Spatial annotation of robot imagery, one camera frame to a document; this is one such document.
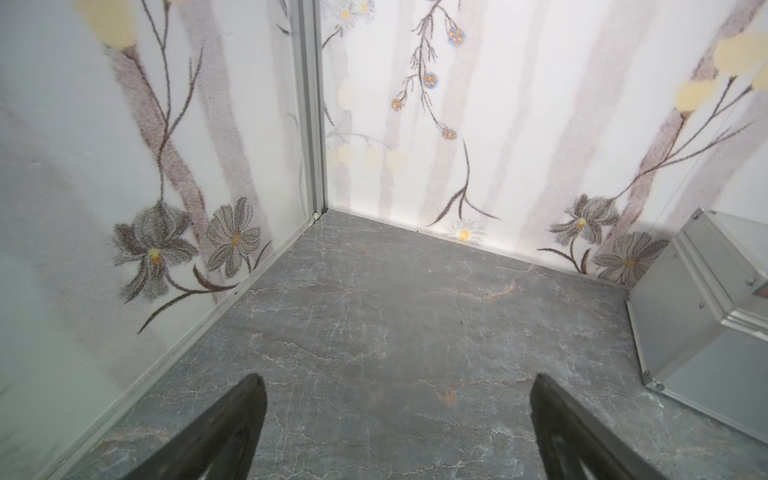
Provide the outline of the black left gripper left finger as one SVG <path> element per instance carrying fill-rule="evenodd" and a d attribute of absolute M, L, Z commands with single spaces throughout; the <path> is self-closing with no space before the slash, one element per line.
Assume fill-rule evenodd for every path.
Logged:
<path fill-rule="evenodd" d="M 128 479 L 245 479 L 267 412 L 264 379 L 246 375 Z"/>

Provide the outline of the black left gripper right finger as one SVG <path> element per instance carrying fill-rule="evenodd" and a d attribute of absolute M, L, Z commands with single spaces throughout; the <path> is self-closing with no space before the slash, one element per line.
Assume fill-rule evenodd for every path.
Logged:
<path fill-rule="evenodd" d="M 549 479 L 662 479 L 552 377 L 538 374 L 531 420 Z"/>

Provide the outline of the silver aluminium first aid case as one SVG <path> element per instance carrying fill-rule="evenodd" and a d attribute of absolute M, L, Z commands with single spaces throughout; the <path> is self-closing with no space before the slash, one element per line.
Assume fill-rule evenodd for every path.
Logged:
<path fill-rule="evenodd" d="M 767 439 L 767 227 L 697 209 L 627 301 L 642 384 Z"/>

